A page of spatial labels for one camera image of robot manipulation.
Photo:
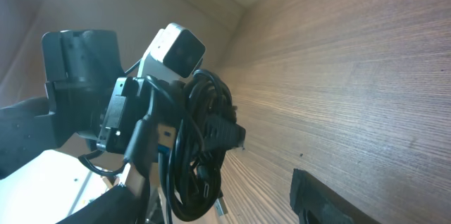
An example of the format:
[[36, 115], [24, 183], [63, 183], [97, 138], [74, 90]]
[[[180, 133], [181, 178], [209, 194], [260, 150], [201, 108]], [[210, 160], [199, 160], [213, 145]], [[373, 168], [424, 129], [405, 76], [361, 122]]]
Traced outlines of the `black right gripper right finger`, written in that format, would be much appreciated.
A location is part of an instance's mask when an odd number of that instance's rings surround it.
[[359, 224], [378, 221], [341, 197], [312, 174], [295, 168], [290, 186], [290, 207], [300, 223]]

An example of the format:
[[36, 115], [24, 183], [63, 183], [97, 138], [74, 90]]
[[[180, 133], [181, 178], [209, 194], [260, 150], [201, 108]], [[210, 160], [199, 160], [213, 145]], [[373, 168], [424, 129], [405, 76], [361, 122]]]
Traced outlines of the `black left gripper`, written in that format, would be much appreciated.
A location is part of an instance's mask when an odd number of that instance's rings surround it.
[[[97, 137], [97, 149], [113, 154], [158, 152], [158, 124], [167, 121], [169, 103], [147, 77], [117, 79]], [[246, 129], [216, 114], [204, 124], [204, 150], [243, 147]]]

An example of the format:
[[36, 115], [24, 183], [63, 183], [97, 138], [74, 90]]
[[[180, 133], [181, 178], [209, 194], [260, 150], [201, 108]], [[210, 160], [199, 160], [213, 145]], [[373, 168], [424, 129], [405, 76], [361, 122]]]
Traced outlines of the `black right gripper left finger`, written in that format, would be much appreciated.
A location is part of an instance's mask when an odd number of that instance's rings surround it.
[[117, 185], [58, 224], [145, 223], [149, 197], [147, 184], [138, 196], [129, 187]]

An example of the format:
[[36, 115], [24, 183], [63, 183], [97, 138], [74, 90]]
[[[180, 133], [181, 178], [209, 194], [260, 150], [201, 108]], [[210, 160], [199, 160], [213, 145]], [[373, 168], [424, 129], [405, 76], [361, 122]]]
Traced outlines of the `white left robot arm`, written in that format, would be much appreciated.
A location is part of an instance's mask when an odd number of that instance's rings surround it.
[[123, 169], [98, 168], [94, 159], [120, 154], [143, 182], [112, 187], [67, 223], [145, 223], [153, 164], [168, 219], [202, 217], [222, 197], [226, 152], [241, 147], [246, 134], [228, 86], [201, 67], [205, 51], [191, 31], [171, 23], [124, 70], [113, 31], [46, 33], [46, 95], [1, 110], [1, 176], [79, 135], [89, 147], [79, 157], [83, 166], [114, 177]]

